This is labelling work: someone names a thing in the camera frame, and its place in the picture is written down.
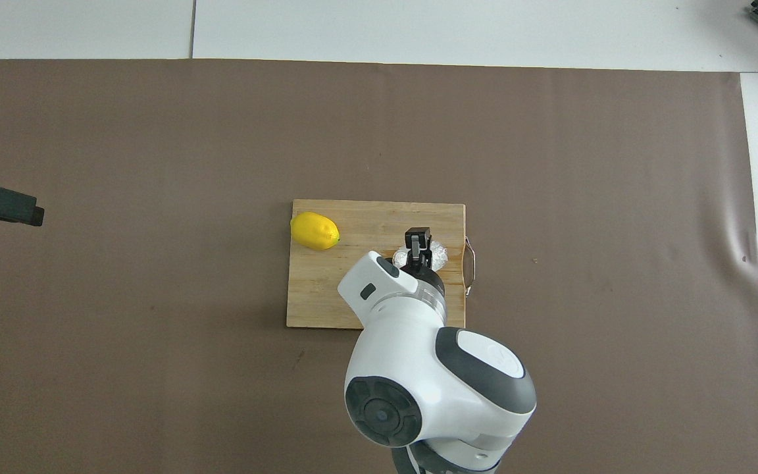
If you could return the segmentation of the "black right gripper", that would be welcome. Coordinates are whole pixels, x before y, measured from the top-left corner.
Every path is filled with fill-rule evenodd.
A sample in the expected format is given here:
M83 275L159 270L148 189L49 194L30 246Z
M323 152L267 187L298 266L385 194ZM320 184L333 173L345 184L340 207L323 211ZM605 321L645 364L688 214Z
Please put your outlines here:
M433 252L430 227L412 227L405 233L407 249L406 266L412 269L412 276L445 297L445 285L432 268Z

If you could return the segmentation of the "small clear glass cup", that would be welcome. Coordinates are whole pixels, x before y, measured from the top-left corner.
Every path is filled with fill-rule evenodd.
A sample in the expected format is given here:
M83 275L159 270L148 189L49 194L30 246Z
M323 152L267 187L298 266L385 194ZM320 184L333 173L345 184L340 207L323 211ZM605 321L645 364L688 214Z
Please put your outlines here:
M439 272L450 261L448 250L439 241L432 240L430 244L431 251L431 270L433 272ZM394 267L402 268L407 264L409 249L405 246L401 246L392 256L392 263Z

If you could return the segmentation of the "yellow lemon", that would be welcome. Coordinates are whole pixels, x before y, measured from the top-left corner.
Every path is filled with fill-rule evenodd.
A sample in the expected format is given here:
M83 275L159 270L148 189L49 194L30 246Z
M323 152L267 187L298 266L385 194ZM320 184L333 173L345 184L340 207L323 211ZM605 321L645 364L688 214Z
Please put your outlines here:
M291 238L313 251L327 251L340 242L341 234L333 220L322 214L303 212L291 219Z

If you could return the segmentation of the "wooden cutting board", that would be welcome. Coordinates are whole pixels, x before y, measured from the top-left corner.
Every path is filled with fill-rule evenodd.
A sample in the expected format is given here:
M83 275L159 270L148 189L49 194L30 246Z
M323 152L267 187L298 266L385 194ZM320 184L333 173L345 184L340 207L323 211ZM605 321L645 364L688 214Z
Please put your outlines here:
M327 251L291 243L286 324L292 328L361 329L338 292L340 280L367 251L391 257L411 227L429 227L448 250L438 271L445 285L448 325L466 326L464 253L466 207L460 203L305 200L292 201L294 216L322 214L337 225L341 240Z

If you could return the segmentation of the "brown paper table mat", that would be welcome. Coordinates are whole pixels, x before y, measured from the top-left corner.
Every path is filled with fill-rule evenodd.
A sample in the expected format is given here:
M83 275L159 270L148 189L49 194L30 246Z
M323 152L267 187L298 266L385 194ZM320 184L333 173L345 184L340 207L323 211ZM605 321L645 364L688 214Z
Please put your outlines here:
M735 73L0 61L0 186L0 474L396 474L357 333L285 326L299 198L465 205L538 393L499 474L758 474Z

